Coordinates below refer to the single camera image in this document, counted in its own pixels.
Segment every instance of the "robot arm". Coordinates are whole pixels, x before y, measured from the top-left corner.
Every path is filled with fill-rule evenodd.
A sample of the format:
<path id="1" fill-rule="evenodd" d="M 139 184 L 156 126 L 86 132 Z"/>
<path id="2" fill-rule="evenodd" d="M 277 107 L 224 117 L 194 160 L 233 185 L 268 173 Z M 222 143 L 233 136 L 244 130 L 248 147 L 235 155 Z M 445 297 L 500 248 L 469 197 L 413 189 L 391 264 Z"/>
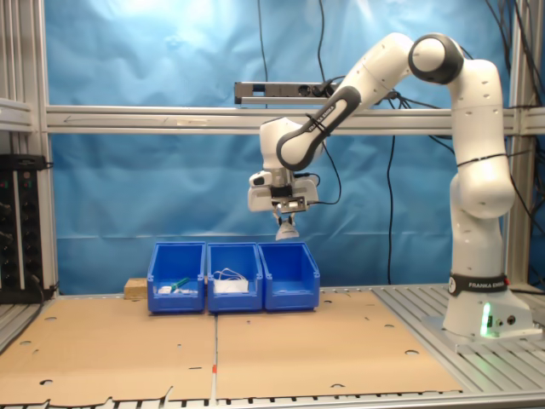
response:
<path id="1" fill-rule="evenodd" d="M 264 171 L 250 179 L 250 209 L 291 213 L 286 222 L 277 218 L 280 233 L 293 227 L 294 213 L 318 199 L 313 180 L 297 178 L 294 171 L 305 169 L 321 153 L 325 138 L 342 121 L 380 101 L 409 74 L 446 85 L 451 98 L 458 172 L 450 185 L 452 297 L 444 328 L 468 339 L 541 334 L 533 327 L 528 306 L 507 288 L 502 271 L 498 218 L 513 205 L 514 190 L 503 141 L 499 74 L 489 61 L 465 60 L 460 47 L 444 35 L 430 34 L 412 43 L 402 34 L 390 34 L 362 57 L 303 125 L 287 118 L 263 124 Z"/>
<path id="2" fill-rule="evenodd" d="M 270 210 L 276 205 L 281 213 L 308 210 L 318 194 L 309 184 L 295 205 L 289 192 L 296 182 L 293 172 L 304 170 L 319 156 L 322 142 L 342 121 L 380 101 L 410 74 L 450 90 L 462 208 L 479 218 L 505 214 L 513 204 L 514 191 L 505 157 L 502 88 L 496 67 L 485 60 L 465 60 L 459 46 L 442 34 L 429 34 L 413 43 L 399 33 L 370 49 L 303 125 L 277 118 L 261 126 L 261 153 L 265 172 L 272 173 L 272 194 L 267 206 L 258 209 L 250 189 L 250 209 Z M 493 155 L 503 156 L 465 164 Z"/>

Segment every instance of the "white object in bin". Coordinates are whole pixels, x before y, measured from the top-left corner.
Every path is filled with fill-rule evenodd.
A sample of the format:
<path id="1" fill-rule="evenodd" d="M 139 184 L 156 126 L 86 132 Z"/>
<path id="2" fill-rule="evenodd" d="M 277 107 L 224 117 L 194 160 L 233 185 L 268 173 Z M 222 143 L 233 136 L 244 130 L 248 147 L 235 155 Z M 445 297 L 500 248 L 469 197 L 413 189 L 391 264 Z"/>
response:
<path id="1" fill-rule="evenodd" d="M 248 292 L 248 280 L 230 268 L 214 272 L 214 293 Z"/>
<path id="2" fill-rule="evenodd" d="M 172 288 L 170 287 L 170 285 L 165 285 L 161 288 L 159 288 L 159 291 L 157 291 L 158 294 L 170 294 L 170 292 L 172 291 Z"/>
<path id="3" fill-rule="evenodd" d="M 184 290 L 183 288 L 176 288 L 175 294 L 197 294 L 195 290 Z"/>

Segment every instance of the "metal table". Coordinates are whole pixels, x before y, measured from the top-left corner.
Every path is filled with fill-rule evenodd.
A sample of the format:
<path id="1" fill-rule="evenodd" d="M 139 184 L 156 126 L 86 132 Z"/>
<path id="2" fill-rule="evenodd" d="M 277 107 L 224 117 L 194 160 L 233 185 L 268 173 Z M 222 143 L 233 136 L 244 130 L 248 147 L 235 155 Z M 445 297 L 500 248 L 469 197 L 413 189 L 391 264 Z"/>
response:
<path id="1" fill-rule="evenodd" d="M 177 409 L 181 407 L 231 406 L 261 407 L 478 407 L 512 408 L 545 407 L 545 341 L 496 343 L 490 347 L 475 346 L 463 354 L 456 354 L 435 338 L 422 319 L 445 314 L 448 301 L 446 285 L 387 285 L 323 288 L 322 292 L 372 291 L 409 328 L 460 383 L 463 391 L 422 394 L 292 396 L 289 398 L 217 400 L 215 378 L 212 395 L 207 400 L 122 401 L 109 400 L 94 409 Z M 108 296 L 65 296 L 64 298 L 102 298 Z M 545 325 L 545 297 L 519 295 L 532 308 L 535 320 Z M 31 318 L 36 305 L 0 306 L 0 347 Z M 49 405 L 26 406 L 28 409 L 46 409 Z M 25 409 L 23 406 L 0 406 L 0 409 Z"/>

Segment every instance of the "blue cloth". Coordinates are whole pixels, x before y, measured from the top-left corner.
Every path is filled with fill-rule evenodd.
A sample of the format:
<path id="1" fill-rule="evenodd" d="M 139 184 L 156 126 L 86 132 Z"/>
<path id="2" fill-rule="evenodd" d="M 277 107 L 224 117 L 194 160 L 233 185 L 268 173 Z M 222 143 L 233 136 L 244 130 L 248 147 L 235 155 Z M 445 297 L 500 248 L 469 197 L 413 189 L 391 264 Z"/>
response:
<path id="1" fill-rule="evenodd" d="M 233 83 L 262 81 L 256 0 L 46 0 L 51 104 L 232 107 Z M 321 81 L 318 0 L 262 0 L 269 81 Z M 325 0 L 325 76 L 346 73 L 390 32 L 452 36 L 508 78 L 496 23 L 473 0 Z M 403 95 L 448 107 L 445 87 L 407 78 Z M 390 136 L 335 136 L 335 206 L 296 217 L 322 285 L 386 282 Z M 261 170 L 256 136 L 53 135 L 60 288 L 118 292 L 143 277 L 165 240 L 272 241 L 271 214 L 247 209 Z M 336 177 L 323 156 L 322 200 Z M 426 136 L 399 136 L 392 167 L 394 283 L 445 282 L 451 259 L 453 156 Z"/>

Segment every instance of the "plastic bin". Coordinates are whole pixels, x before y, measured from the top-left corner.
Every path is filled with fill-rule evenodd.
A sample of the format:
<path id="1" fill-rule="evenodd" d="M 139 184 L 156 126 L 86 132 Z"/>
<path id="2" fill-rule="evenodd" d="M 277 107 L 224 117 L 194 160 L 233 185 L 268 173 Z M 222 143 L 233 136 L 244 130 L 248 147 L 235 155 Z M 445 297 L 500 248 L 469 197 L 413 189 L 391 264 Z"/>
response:
<path id="1" fill-rule="evenodd" d="M 206 243 L 156 243 L 147 272 L 147 307 L 152 313 L 185 313 L 204 310 Z M 158 290 L 181 279 L 190 294 L 159 294 Z"/>
<path id="2" fill-rule="evenodd" d="M 319 303 L 320 273 L 304 243 L 258 245 L 265 272 L 265 309 L 297 311 Z"/>
<path id="3" fill-rule="evenodd" d="M 214 272 L 230 268 L 248 280 L 248 292 L 215 293 Z M 208 245 L 208 310 L 259 311 L 263 309 L 263 270 L 256 243 Z"/>

